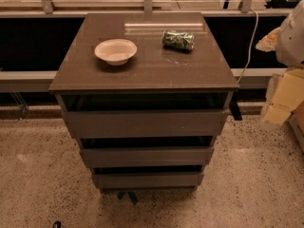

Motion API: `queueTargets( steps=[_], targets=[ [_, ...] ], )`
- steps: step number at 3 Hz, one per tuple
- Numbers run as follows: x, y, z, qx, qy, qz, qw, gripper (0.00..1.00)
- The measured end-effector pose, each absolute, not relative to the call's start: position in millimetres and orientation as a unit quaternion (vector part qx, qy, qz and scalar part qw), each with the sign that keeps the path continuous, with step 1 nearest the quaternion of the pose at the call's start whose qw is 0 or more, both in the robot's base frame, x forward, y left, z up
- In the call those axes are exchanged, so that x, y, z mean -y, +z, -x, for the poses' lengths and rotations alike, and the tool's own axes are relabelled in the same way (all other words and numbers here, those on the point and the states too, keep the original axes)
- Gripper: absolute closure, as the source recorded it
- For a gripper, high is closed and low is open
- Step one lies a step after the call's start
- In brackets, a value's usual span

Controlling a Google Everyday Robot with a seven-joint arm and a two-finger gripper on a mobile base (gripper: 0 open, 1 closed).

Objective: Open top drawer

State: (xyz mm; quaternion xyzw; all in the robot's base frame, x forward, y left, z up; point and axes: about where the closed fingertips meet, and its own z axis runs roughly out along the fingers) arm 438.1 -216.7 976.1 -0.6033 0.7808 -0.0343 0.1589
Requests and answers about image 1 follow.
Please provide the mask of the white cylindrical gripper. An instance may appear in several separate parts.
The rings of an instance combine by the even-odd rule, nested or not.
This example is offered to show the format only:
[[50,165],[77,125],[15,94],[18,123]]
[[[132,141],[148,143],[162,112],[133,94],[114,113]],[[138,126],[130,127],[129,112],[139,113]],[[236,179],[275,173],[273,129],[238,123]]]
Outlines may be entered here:
[[[256,49],[263,52],[276,50],[280,28],[275,28],[260,39]],[[283,75],[275,74],[269,81],[266,103],[260,112],[259,124],[264,130],[280,128],[304,101],[304,70],[287,69]]]

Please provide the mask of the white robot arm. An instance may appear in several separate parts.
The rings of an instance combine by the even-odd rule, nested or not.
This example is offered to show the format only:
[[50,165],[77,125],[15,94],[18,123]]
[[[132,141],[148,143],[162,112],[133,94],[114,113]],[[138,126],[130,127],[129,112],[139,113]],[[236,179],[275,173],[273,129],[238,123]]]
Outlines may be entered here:
[[264,130],[280,128],[304,101],[304,0],[301,0],[279,28],[258,41],[256,49],[274,51],[287,67],[269,80],[266,103],[260,112]]

